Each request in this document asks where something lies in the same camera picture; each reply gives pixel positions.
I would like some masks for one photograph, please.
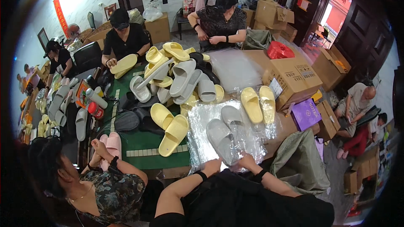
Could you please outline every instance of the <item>red jar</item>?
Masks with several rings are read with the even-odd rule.
[[[90,103],[87,110],[97,120],[104,117],[104,110],[95,102]]]

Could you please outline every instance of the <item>bottle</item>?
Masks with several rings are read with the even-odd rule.
[[[101,108],[105,109],[108,107],[108,103],[104,99],[102,99],[98,94],[96,94],[95,91],[92,90],[91,88],[88,88],[86,90],[86,95],[91,101],[98,104]]]

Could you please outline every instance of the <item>wooden door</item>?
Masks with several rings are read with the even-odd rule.
[[[297,5],[298,0],[293,0],[291,10],[295,13],[295,23],[291,24],[297,29],[297,35],[294,43],[298,46],[304,46],[306,41],[306,33],[310,29],[314,16],[316,15],[320,0],[307,0],[309,5],[303,10]]]
[[[352,0],[334,46],[345,56],[351,71],[336,92],[344,96],[357,82],[367,85],[383,65],[394,36],[384,9],[369,0]]]

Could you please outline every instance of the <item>red lid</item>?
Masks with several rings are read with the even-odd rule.
[[[94,103],[94,102],[91,102],[89,105],[88,105],[88,112],[89,113],[91,113],[91,114],[93,114],[96,110],[97,110],[97,108],[98,108],[98,104],[96,104],[96,103]]]

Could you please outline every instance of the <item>floral print top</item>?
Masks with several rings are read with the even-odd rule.
[[[80,175],[80,181],[91,181],[95,187],[100,216],[83,215],[103,224],[129,223],[139,220],[145,183],[135,174],[111,174],[90,170]]]

